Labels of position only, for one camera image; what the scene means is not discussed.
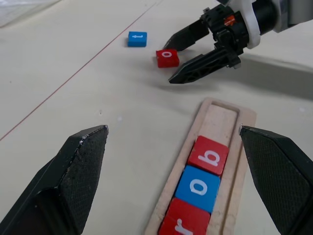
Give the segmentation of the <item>blue letter o block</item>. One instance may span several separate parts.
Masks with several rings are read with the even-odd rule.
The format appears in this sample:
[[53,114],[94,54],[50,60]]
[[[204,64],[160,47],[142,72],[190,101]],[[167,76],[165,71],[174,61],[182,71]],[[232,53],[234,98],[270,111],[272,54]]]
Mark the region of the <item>blue letter o block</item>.
[[187,165],[180,178],[175,197],[212,213],[220,182],[218,176]]

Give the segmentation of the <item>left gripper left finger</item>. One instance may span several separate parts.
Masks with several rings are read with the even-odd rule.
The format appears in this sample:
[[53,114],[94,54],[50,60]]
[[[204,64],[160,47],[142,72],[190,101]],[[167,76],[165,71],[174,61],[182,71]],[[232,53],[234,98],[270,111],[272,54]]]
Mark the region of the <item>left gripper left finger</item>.
[[98,187],[109,129],[68,137],[0,222],[0,235],[81,235]]

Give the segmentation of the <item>blue letter t block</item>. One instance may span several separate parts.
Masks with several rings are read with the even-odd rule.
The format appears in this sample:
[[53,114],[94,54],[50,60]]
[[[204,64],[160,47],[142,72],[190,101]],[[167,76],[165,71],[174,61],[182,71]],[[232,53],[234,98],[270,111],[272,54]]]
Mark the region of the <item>blue letter t block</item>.
[[147,45],[147,32],[130,31],[128,34],[127,46],[128,47],[146,47]]

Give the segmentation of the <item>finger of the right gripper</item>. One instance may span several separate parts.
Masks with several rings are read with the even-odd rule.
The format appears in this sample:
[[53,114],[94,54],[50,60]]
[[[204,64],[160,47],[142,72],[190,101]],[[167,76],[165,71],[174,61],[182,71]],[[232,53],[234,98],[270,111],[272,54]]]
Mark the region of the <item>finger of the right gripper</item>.
[[173,34],[163,49],[183,51],[209,34],[207,23],[201,19]]
[[232,68],[240,63],[241,60],[236,52],[225,47],[219,47],[182,64],[169,78],[169,83],[192,83],[224,67]]

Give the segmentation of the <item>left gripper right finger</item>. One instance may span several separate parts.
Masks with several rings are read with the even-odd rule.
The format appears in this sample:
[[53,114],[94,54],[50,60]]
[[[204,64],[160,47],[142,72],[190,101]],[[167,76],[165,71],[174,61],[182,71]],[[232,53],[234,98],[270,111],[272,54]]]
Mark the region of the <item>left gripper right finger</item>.
[[254,185],[280,235],[313,235],[313,161],[288,137],[239,130]]

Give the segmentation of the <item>red letter o block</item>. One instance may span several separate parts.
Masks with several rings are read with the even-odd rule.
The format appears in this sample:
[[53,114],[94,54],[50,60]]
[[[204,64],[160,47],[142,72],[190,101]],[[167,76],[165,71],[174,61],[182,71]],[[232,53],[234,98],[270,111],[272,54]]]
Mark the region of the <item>red letter o block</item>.
[[159,68],[173,68],[179,66],[178,52],[175,49],[156,51],[157,66]]

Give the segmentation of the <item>wooden letter tray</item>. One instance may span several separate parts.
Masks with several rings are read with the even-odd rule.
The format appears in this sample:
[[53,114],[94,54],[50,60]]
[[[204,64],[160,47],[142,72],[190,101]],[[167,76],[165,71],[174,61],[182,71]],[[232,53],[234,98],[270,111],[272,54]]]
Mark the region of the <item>wooden letter tray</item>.
[[229,148],[212,219],[206,235],[233,235],[247,170],[246,154],[238,134],[241,124],[255,125],[254,111],[213,98],[206,98],[181,147],[167,182],[147,223],[144,235],[157,235],[170,201],[198,136]]

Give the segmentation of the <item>red letter b block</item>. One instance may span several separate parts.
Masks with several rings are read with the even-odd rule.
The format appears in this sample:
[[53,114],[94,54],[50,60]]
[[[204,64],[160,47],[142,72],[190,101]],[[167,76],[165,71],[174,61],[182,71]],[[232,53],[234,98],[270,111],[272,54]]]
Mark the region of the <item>red letter b block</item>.
[[229,148],[221,143],[208,139],[204,136],[198,136],[187,164],[221,176],[229,153]]

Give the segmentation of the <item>red letter r block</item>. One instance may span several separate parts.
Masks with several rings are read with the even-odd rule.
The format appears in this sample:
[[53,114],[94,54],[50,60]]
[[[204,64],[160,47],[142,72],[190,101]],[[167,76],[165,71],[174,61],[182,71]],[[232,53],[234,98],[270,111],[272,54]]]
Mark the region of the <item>red letter r block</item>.
[[178,198],[172,199],[158,235],[206,235],[210,214]]

